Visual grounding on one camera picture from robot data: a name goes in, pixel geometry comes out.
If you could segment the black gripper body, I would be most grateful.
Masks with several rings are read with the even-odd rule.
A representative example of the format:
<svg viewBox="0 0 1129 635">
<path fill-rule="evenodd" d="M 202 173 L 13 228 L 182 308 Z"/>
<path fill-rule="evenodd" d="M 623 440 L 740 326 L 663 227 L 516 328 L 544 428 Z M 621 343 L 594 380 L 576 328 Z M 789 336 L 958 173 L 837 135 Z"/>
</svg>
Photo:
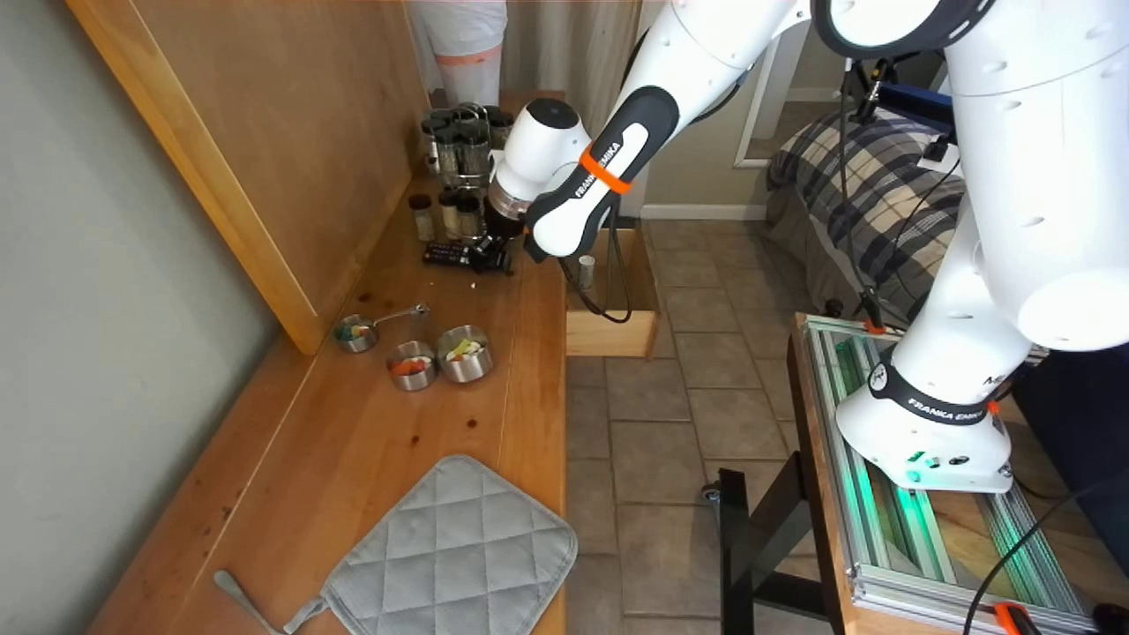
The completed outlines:
<svg viewBox="0 0 1129 635">
<path fill-rule="evenodd" d="M 487 256 L 490 268 L 509 268 L 512 265 L 512 240 L 517 234 L 521 234 L 521 227 L 516 219 L 506 219 L 495 209 L 483 213 L 479 254 Z"/>
</svg>

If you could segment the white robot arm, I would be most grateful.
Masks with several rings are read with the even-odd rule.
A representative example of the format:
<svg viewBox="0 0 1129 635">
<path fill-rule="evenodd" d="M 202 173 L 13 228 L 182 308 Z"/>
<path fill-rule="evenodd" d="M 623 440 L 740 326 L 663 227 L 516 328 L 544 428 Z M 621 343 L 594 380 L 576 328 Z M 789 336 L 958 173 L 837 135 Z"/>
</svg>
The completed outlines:
<svg viewBox="0 0 1129 635">
<path fill-rule="evenodd" d="M 901 487 L 1003 494 L 1003 380 L 1038 349 L 1129 343 L 1129 0 L 667 0 L 603 127 L 517 113 L 490 205 L 539 256 L 584 252 L 653 154 L 802 22 L 855 59 L 943 54 L 943 165 L 964 183 L 924 308 L 833 423 Z"/>
</svg>

